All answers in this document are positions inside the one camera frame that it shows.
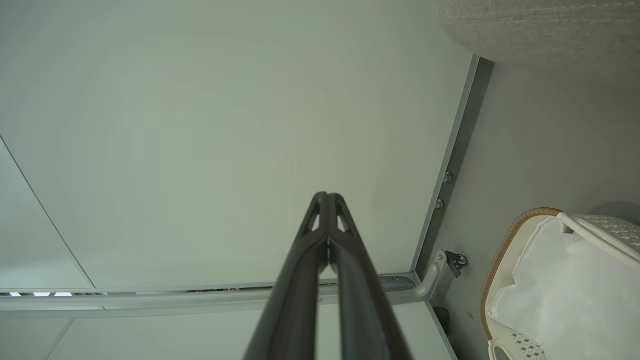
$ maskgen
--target white cabinet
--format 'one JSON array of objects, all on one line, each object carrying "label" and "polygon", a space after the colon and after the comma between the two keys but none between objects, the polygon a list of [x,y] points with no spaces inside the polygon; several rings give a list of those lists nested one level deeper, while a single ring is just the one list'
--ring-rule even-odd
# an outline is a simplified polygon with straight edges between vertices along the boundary
[{"label": "white cabinet", "polygon": [[0,135],[98,288],[274,281],[321,190],[409,271],[471,60],[430,1],[12,3]]}]

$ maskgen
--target cabinet door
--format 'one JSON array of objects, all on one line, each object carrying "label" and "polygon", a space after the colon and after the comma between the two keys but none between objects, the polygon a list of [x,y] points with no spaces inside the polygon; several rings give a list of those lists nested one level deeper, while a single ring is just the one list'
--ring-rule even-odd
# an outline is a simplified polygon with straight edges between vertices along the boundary
[{"label": "cabinet door", "polygon": [[0,288],[92,288],[0,139]]},{"label": "cabinet door", "polygon": [[47,359],[72,320],[0,319],[0,357],[6,360]]},{"label": "cabinet door", "polygon": [[98,288],[274,281],[323,190],[409,271],[472,57],[430,1],[3,4],[0,134]]},{"label": "cabinet door", "polygon": [[[318,309],[318,360],[340,359],[337,304]],[[455,355],[423,302],[395,305],[414,359],[451,360]],[[49,360],[241,359],[261,310],[168,316],[77,318]]]}]

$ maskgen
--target gray floor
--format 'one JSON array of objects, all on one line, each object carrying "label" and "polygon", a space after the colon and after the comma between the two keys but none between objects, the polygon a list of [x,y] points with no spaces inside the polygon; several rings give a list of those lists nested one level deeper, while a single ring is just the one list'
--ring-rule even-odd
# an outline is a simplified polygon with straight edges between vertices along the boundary
[{"label": "gray floor", "polygon": [[510,223],[549,206],[640,224],[640,95],[496,65],[435,249],[469,266],[442,301],[461,360],[487,359],[478,294]]}]

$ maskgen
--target white fabric liner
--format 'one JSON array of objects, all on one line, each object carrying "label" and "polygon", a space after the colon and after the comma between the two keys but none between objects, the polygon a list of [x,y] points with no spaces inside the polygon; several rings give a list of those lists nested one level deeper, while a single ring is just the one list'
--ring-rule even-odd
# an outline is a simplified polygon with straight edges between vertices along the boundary
[{"label": "white fabric liner", "polygon": [[637,359],[640,276],[585,240],[542,221],[489,307],[495,321],[537,341],[547,359]]}]

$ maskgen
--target beige textured cushion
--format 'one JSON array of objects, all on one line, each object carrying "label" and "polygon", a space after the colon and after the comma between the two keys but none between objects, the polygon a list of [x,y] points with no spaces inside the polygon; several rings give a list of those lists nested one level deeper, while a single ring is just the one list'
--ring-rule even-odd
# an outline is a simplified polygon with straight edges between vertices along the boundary
[{"label": "beige textured cushion", "polygon": [[640,0],[435,0],[442,27],[474,53],[640,88]]}]

